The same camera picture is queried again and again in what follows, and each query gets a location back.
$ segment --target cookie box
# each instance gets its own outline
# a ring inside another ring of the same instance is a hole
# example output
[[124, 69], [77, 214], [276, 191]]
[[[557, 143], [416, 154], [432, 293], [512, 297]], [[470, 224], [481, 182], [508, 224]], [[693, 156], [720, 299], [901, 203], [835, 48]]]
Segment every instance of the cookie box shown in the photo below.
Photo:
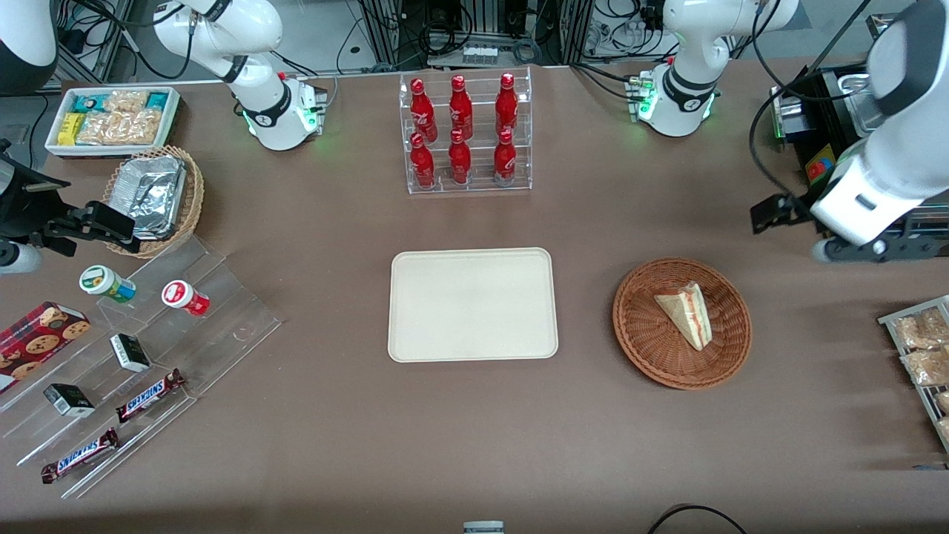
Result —
[[0, 332], [0, 393], [85, 334], [89, 319], [54, 302], [44, 302]]

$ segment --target white tray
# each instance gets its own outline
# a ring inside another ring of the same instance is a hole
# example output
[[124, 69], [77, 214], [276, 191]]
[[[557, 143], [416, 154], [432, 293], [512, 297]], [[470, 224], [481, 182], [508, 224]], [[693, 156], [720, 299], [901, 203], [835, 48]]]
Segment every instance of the white tray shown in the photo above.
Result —
[[[56, 143], [60, 127], [63, 125], [63, 117], [72, 110], [72, 106], [76, 103], [78, 97], [101, 95], [113, 90], [168, 93], [168, 100], [165, 102], [165, 107], [161, 111], [161, 122], [158, 123], [158, 133], [155, 135], [155, 141], [153, 143], [110, 145], [70, 145]], [[149, 148], [160, 148], [165, 145], [165, 141], [168, 140], [168, 134], [171, 133], [172, 123], [175, 121], [175, 113], [177, 112], [178, 100], [178, 93], [171, 86], [95, 86], [70, 89], [63, 95], [59, 110], [56, 111], [56, 118], [53, 119], [53, 126], [49, 129], [46, 144], [47, 151], [61, 158], [108, 158], [138, 154]]]
[[549, 358], [557, 352], [542, 248], [403, 252], [392, 260], [389, 356], [397, 362]]

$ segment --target table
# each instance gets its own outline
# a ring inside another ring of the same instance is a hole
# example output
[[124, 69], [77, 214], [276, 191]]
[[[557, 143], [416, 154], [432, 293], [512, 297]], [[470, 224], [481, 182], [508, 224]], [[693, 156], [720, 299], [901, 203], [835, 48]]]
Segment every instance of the table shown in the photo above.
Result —
[[[79, 501], [0, 448], [4, 532], [644, 532], [678, 503], [752, 532], [944, 532], [946, 475], [909, 470], [939, 441], [875, 321], [949, 293], [943, 260], [828, 266], [807, 225], [752, 236], [748, 209], [772, 193], [746, 148], [769, 86], [757, 64], [729, 66], [685, 139], [631, 124], [568, 68], [533, 75], [534, 189], [477, 199], [406, 193], [396, 75], [344, 79], [326, 134], [287, 153], [248, 135], [223, 85], [179, 86], [176, 144], [207, 181], [198, 234], [286, 323]], [[792, 180], [793, 156], [762, 153]], [[46, 172], [84, 202], [115, 165], [50, 158]], [[553, 358], [389, 359], [397, 253], [518, 246], [553, 257]], [[85, 266], [139, 264], [96, 243], [45, 256], [41, 277], [0, 278], [0, 323], [43, 299], [88, 309]], [[716, 267], [748, 303], [752, 353], [721, 387], [655, 384], [614, 338], [623, 275], [664, 256]], [[728, 532], [719, 521], [669, 531]]]

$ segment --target wicker basket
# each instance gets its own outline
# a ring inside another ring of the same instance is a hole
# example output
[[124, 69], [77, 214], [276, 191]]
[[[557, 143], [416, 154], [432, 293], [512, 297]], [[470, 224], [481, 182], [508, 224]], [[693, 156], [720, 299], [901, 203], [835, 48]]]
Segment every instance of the wicker basket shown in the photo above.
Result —
[[[701, 287], [712, 323], [712, 342], [702, 351], [653, 298], [690, 280]], [[626, 275], [613, 300], [613, 328], [636, 367], [681, 390], [712, 388], [731, 378], [752, 346], [752, 320], [735, 286], [711, 267], [682, 257], [656, 259]]]
[[[204, 200], [204, 178], [201, 176], [201, 169], [197, 168], [195, 160], [193, 160], [187, 152], [176, 146], [163, 146], [161, 148], [146, 150], [145, 152], [132, 156], [130, 160], [157, 158], [158, 156], [175, 156], [184, 161], [188, 166], [188, 175], [185, 178], [184, 191], [181, 193], [181, 205], [178, 208], [177, 220], [175, 221], [175, 233], [172, 234], [170, 238], [162, 241], [142, 241], [141, 247], [136, 254], [123, 250], [114, 244], [106, 243], [105, 246], [112, 252], [125, 256], [150, 259], [157, 256], [159, 252], [172, 246], [172, 244], [186, 239], [194, 232], [197, 226], [197, 220], [201, 217], [201, 202]], [[112, 196], [112, 188], [116, 184], [116, 177], [118, 175], [119, 169], [117, 168], [116, 171], [112, 173], [112, 179], [109, 180], [109, 183], [105, 186], [105, 194], [102, 195], [103, 202], [108, 203], [109, 197]]]

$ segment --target coca-cola bottle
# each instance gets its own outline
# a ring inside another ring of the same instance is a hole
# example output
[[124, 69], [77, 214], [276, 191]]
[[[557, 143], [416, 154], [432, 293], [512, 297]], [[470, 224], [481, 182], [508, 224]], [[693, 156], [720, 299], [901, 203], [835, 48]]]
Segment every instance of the coca-cola bottle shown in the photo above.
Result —
[[424, 136], [426, 143], [434, 143], [438, 139], [438, 128], [435, 126], [435, 108], [432, 101], [425, 94], [425, 84], [419, 78], [412, 80], [412, 122], [416, 131]]
[[472, 97], [465, 90], [465, 77], [452, 77], [452, 100], [448, 103], [452, 114], [452, 129], [458, 128], [465, 139], [475, 134], [475, 115], [472, 110]]
[[472, 151], [465, 143], [463, 130], [452, 130], [452, 146], [448, 148], [448, 159], [452, 161], [452, 180], [458, 185], [471, 181]]
[[501, 91], [494, 102], [494, 113], [497, 116], [497, 135], [501, 135], [504, 128], [513, 131], [517, 127], [517, 95], [514, 94], [514, 75], [509, 72], [501, 74]]
[[514, 161], [517, 149], [512, 144], [514, 134], [510, 128], [504, 128], [497, 136], [500, 143], [494, 149], [494, 182], [501, 187], [510, 187], [514, 183]]
[[412, 170], [415, 172], [419, 187], [422, 189], [435, 187], [435, 160], [432, 158], [432, 152], [425, 146], [425, 138], [418, 132], [412, 132], [409, 142], [412, 144], [409, 159], [412, 160]]

